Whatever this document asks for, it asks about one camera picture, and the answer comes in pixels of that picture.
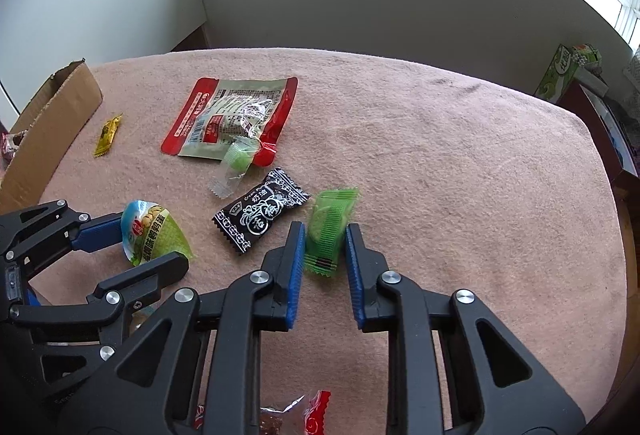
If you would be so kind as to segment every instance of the yellow candy wrapper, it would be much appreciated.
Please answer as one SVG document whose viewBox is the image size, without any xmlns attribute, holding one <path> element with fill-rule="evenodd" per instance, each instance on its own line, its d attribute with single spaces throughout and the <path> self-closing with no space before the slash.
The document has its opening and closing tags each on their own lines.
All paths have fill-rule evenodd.
<svg viewBox="0 0 640 435">
<path fill-rule="evenodd" d="M 116 135 L 116 130 L 118 129 L 121 120 L 122 114 L 114 117 L 113 119 L 109 119 L 104 124 L 102 132 L 100 133 L 100 139 L 98 139 L 98 145 L 95 147 L 94 157 L 100 157 L 100 155 L 104 155 L 111 149 L 113 137 Z"/>
</svg>

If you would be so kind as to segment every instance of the green candy wrapper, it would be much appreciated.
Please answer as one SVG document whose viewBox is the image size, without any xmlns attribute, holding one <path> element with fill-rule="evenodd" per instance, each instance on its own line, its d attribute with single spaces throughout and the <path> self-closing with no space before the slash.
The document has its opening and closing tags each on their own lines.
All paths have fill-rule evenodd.
<svg viewBox="0 0 640 435">
<path fill-rule="evenodd" d="M 134 200 L 120 219 L 122 246 L 137 266 L 172 251 L 193 258 L 189 242 L 169 211 L 155 202 Z"/>
<path fill-rule="evenodd" d="M 305 267 L 316 274 L 333 276 L 344 242 L 344 232 L 358 199 L 358 189 L 318 193 L 306 234 Z"/>
</svg>

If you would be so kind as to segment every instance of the red logo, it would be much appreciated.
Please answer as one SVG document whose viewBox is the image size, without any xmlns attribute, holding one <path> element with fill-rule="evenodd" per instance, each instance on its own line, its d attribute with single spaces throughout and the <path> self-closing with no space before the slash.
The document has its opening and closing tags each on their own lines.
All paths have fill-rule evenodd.
<svg viewBox="0 0 640 435">
<path fill-rule="evenodd" d="M 133 221 L 133 234 L 136 235 L 137 237 L 141 237 L 142 233 L 145 232 L 145 228 L 142 227 L 142 222 L 140 222 L 138 219 L 135 219 Z"/>
</svg>

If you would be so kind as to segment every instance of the green box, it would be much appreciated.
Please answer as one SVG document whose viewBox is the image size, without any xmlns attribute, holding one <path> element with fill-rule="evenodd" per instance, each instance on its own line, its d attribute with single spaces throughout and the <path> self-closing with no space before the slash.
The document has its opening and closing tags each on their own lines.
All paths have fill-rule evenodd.
<svg viewBox="0 0 640 435">
<path fill-rule="evenodd" d="M 556 103 L 574 78 L 577 69 L 578 62 L 574 60 L 571 49 L 560 45 L 533 95 Z"/>
</svg>

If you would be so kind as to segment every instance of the table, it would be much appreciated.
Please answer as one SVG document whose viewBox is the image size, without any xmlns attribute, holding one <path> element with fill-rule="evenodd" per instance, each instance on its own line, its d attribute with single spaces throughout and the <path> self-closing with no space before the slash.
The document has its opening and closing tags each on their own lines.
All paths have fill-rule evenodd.
<svg viewBox="0 0 640 435">
<path fill-rule="evenodd" d="M 429 290 L 474 290 L 587 419 L 603 405 L 625 328 L 625 259 L 606 173 L 575 115 L 430 66 L 321 50 L 178 52 L 92 71 L 104 102 L 42 201 L 66 198 L 94 216 L 136 198 L 159 202 L 196 255 L 181 285 L 226 287 L 283 245 L 312 205 L 239 258 L 211 222 L 228 202 L 206 189 L 217 163 L 159 145 L 198 78 L 297 76 L 274 165 L 310 193 L 359 187 L 353 220 L 390 267 Z M 120 112 L 111 152 L 93 158 L 100 128 Z M 265 172 L 252 168 L 241 191 Z M 113 246 L 71 253 L 33 283 L 54 304 L 82 303 L 127 268 Z M 344 267 L 332 279 L 305 275 L 295 328 L 263 336 L 262 402 L 329 389 L 328 433 L 382 433 L 386 364 L 385 336 L 356 328 Z"/>
</svg>

